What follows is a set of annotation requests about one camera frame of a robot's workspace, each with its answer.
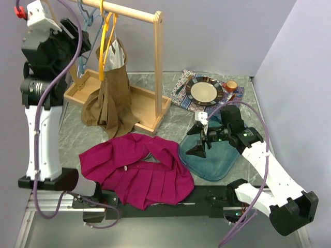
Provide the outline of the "teal plastic hanger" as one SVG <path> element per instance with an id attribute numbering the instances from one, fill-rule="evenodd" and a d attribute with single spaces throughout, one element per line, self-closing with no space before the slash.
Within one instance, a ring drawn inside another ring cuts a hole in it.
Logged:
<path id="1" fill-rule="evenodd" d="M 82 43 L 80 56 L 78 57 L 78 69 L 77 69 L 77 76 L 81 78 L 82 75 L 85 73 L 85 66 L 90 56 L 90 54 L 88 54 L 88 56 L 85 56 L 83 54 L 88 51 L 91 52 L 92 49 L 92 45 L 89 41 L 89 34 L 86 30 L 88 27 L 91 27 L 93 25 L 95 9 L 91 13 L 89 13 L 86 9 L 84 9 L 82 1 L 77 1 L 77 5 L 85 21 L 85 26 L 82 30 L 83 43 Z"/>

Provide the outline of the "magenta garment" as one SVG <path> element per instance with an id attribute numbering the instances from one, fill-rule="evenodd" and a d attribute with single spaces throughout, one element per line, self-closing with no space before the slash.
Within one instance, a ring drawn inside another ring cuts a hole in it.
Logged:
<path id="1" fill-rule="evenodd" d="M 178 148 L 177 142 L 158 136 L 129 133 L 81 153 L 81 173 L 140 210 L 158 203 L 176 205 L 194 189 Z"/>

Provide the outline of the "tan skirt with white lining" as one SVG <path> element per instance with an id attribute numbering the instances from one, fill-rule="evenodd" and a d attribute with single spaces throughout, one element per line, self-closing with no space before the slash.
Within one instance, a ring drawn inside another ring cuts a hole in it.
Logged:
<path id="1" fill-rule="evenodd" d="M 86 126 L 99 126 L 109 139 L 131 132 L 134 125 L 140 122 L 131 110 L 127 52 L 119 39 L 112 39 L 112 42 L 123 52 L 123 65 L 104 72 L 100 88 L 88 96 L 81 110 L 82 122 Z"/>

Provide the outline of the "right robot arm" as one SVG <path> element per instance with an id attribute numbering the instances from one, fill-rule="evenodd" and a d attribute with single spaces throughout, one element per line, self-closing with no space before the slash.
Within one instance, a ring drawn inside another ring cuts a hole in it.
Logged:
<path id="1" fill-rule="evenodd" d="M 210 115 L 204 111 L 194 114 L 194 125 L 187 133 L 198 134 L 197 144 L 186 154 L 206 158 L 206 149 L 214 142 L 227 141 L 263 178 L 260 188 L 244 179 L 228 184 L 226 194 L 230 205 L 247 203 L 269 217 L 274 229 L 282 236 L 304 227 L 314 220 L 319 199 L 297 184 L 269 151 L 267 141 L 253 127 L 246 127 L 240 109 L 225 105 L 220 110 L 222 124 L 210 127 Z"/>

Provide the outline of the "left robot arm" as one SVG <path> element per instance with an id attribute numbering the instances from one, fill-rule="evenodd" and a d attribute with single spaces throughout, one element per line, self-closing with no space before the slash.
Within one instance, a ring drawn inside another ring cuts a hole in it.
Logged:
<path id="1" fill-rule="evenodd" d="M 28 121 L 29 163 L 18 186 L 46 191 L 70 191 L 83 195 L 90 207 L 103 201 L 100 183 L 84 178 L 77 169 L 62 167 L 58 155 L 59 123 L 67 88 L 66 67 L 82 39 L 80 53 L 91 49 L 88 33 L 79 32 L 68 18 L 54 28 L 29 31 L 21 50 L 26 58 L 24 80 L 20 86 Z"/>

